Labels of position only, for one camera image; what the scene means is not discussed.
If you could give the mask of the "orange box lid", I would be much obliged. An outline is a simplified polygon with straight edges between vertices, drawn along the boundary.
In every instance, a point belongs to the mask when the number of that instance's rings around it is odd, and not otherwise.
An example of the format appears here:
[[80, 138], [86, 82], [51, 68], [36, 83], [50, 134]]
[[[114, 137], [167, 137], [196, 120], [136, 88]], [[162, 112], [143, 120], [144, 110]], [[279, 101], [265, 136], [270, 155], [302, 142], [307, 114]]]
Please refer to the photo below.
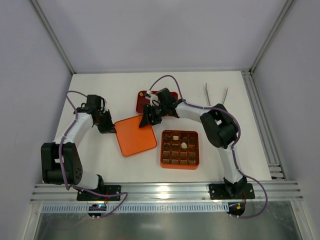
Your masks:
[[151, 150], [157, 146], [157, 140], [151, 125], [139, 128], [142, 115], [136, 115], [117, 121], [116, 138], [124, 157]]

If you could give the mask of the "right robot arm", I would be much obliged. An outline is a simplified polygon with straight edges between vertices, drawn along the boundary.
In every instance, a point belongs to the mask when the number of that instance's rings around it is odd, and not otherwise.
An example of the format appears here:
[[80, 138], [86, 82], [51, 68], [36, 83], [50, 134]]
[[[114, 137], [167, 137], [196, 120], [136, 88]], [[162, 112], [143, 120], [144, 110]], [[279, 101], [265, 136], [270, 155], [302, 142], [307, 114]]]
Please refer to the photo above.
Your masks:
[[222, 161], [224, 191], [230, 197], [236, 196], [240, 191], [237, 184], [243, 177], [234, 162], [232, 144], [236, 142], [239, 128], [225, 107], [222, 104], [213, 107], [196, 106], [185, 99], [175, 99], [167, 88], [155, 94], [148, 90], [144, 97], [149, 100], [149, 104], [143, 105], [140, 128], [160, 124], [165, 116], [202, 124], [208, 141], [217, 148]]

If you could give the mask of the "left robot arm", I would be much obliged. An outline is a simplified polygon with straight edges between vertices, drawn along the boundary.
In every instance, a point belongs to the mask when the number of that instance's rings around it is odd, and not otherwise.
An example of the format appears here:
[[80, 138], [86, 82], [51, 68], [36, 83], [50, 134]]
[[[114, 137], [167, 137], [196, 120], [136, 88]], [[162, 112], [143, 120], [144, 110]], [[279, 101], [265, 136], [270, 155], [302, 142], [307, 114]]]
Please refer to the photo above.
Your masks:
[[78, 201], [119, 201], [121, 198], [121, 186], [106, 185], [101, 175], [83, 169], [77, 149], [93, 127], [101, 134], [116, 133], [106, 104], [99, 95], [87, 95], [81, 106], [74, 107], [74, 119], [64, 133], [40, 149], [43, 182], [64, 185], [67, 190], [76, 189]]

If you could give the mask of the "metal serving tongs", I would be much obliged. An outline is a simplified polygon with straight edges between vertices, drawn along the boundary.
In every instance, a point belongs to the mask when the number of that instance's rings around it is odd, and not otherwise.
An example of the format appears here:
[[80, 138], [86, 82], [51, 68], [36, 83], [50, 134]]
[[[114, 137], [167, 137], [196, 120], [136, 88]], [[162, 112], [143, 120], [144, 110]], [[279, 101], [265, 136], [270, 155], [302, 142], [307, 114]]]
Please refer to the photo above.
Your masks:
[[[224, 90], [223, 96], [222, 96], [222, 100], [221, 100], [221, 104], [224, 105], [225, 101], [227, 99], [228, 96], [228, 91], [229, 91], [229, 87], [227, 86]], [[209, 89], [208, 89], [208, 83], [206, 82], [204, 85], [204, 93], [205, 93], [205, 98], [206, 98], [206, 102], [208, 104], [208, 106], [211, 106], [211, 99], [210, 99], [210, 95], [209, 95]]]

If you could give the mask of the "white oval chocolate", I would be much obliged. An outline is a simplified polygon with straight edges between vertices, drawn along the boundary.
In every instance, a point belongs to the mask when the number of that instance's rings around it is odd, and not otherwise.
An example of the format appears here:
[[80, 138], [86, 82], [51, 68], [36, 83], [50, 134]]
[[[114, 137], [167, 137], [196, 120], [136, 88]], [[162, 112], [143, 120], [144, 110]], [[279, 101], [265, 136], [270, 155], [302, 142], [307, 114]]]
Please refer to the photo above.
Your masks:
[[182, 144], [181, 144], [181, 148], [182, 149], [186, 149], [188, 146], [187, 146], [187, 144], [185, 143], [185, 142], [183, 142]]

